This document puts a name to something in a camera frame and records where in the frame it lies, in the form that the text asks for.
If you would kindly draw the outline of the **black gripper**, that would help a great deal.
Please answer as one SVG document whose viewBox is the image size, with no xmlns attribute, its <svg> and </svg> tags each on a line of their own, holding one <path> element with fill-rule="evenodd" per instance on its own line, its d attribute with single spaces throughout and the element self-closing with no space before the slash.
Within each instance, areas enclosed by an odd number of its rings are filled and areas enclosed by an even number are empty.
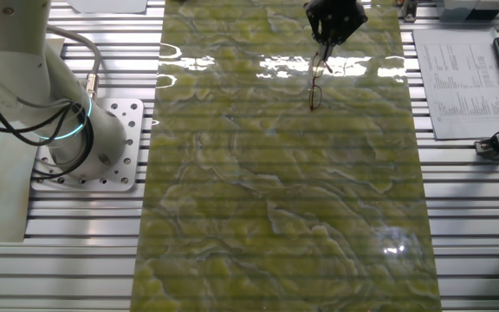
<svg viewBox="0 0 499 312">
<path fill-rule="evenodd" d="M 305 3 L 304 10 L 312 30 L 312 37 L 318 42 L 317 54 L 325 60 L 334 48 L 343 44 L 363 23 L 367 16 L 356 0 L 313 0 Z"/>
</svg>

